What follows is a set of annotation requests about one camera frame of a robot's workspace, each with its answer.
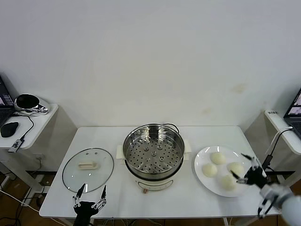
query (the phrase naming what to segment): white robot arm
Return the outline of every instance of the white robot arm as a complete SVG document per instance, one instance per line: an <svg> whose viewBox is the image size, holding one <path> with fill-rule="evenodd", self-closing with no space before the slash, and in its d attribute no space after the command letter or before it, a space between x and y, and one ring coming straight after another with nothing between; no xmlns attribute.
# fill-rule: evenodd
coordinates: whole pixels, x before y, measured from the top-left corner
<svg viewBox="0 0 301 226"><path fill-rule="evenodd" d="M272 206L282 211L283 219L290 226L301 226L301 196L295 196L292 191L277 183L269 183L258 160L254 157L242 154L249 159L252 167L248 170L244 178L240 178L233 171L232 175L237 179L237 183L256 185L260 188L260 195L264 198L262 205L258 208L258 217L264 218ZM261 215L264 205L270 201L270 206Z"/></svg>

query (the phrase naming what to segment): steamed bun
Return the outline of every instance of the steamed bun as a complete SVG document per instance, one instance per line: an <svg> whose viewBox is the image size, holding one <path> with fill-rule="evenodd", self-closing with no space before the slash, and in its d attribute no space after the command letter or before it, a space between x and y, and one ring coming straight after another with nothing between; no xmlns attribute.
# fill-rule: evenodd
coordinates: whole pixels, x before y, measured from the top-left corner
<svg viewBox="0 0 301 226"><path fill-rule="evenodd" d="M227 191L233 191L236 188L236 180L231 175L226 175L221 178L221 186Z"/></svg>
<svg viewBox="0 0 301 226"><path fill-rule="evenodd" d="M202 167L202 171L205 176L212 178L217 174L217 167L212 163L208 163Z"/></svg>
<svg viewBox="0 0 301 226"><path fill-rule="evenodd" d="M216 165L222 165L226 163L225 156L220 152L214 152L210 155L210 159Z"/></svg>
<svg viewBox="0 0 301 226"><path fill-rule="evenodd" d="M244 170L244 167L238 163L238 162L232 162L228 165L228 170L230 171L233 171L234 173L236 173L237 175L239 176L243 176L245 170Z"/></svg>

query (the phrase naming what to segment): wooden floor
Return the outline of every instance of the wooden floor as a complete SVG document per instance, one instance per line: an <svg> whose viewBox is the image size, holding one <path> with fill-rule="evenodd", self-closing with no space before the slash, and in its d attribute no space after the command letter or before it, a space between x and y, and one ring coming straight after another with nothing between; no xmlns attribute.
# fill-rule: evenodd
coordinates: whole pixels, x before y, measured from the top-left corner
<svg viewBox="0 0 301 226"><path fill-rule="evenodd" d="M0 175L0 182L3 181L5 177ZM46 175L41 184L42 185L50 185L52 183L54 176ZM11 194L12 196L21 199L25 192L29 187L21 181L19 178L16 180L11 180L7 183L4 188L4 191ZM301 181L296 183L291 187L295 194L301 195ZM19 224L15 224L14 220L6 219L3 217L8 218L16 218L16 210L19 206L19 202L16 200L0 193L0 226L20 226ZM35 209L39 209L36 205L36 201L33 200L31 202L31 206ZM22 226L60 226L60 224L52 221L48 218L42 218L39 214L28 207L23 207L21 214L19 216L20 222ZM233 218L231 221L231 225L235 223L239 218ZM153 222L148 220L136 220L131 224L134 220L109 220L106 222L108 226L154 226ZM162 226L221 226L223 224L223 220L221 218L206 218L206 219L156 219L155 222L161 224ZM105 220L95 220L94 225L103 225ZM265 219L257 220L256 222L252 223L251 226L287 226L287 224L283 221L281 216L269 216Z"/></svg>

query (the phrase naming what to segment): laptop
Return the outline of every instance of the laptop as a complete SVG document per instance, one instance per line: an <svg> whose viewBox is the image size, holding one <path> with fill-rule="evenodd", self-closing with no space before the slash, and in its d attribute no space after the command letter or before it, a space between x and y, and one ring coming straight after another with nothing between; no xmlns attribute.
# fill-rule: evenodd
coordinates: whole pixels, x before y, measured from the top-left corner
<svg viewBox="0 0 301 226"><path fill-rule="evenodd" d="M0 77L0 127L14 112L14 102Z"/></svg>
<svg viewBox="0 0 301 226"><path fill-rule="evenodd" d="M301 89L285 113L284 120L293 127L294 132L301 139Z"/></svg>

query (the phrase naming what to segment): white shelf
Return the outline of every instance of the white shelf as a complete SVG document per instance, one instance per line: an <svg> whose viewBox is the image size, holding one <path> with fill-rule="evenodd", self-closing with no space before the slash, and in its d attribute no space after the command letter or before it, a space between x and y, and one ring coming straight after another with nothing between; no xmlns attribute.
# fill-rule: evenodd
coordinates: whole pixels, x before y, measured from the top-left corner
<svg viewBox="0 0 301 226"><path fill-rule="evenodd" d="M39 137L40 133L43 131L44 127L47 125L49 120L55 114L58 109L57 104L50 104L50 111L42 116L30 116L34 122L34 127L26 134L24 138L24 143L21 145L20 149L30 148L36 139ZM11 137L0 136L0 149L9 149L16 140L20 139L21 136L32 126L32 122L27 117L11 117L5 123L17 121L19 126L16 133Z"/></svg>
<svg viewBox="0 0 301 226"><path fill-rule="evenodd" d="M264 114L277 131L289 126L275 110L266 110ZM292 150L292 152L295 154L301 154L301 139L293 131L287 131L283 133L281 137Z"/></svg>

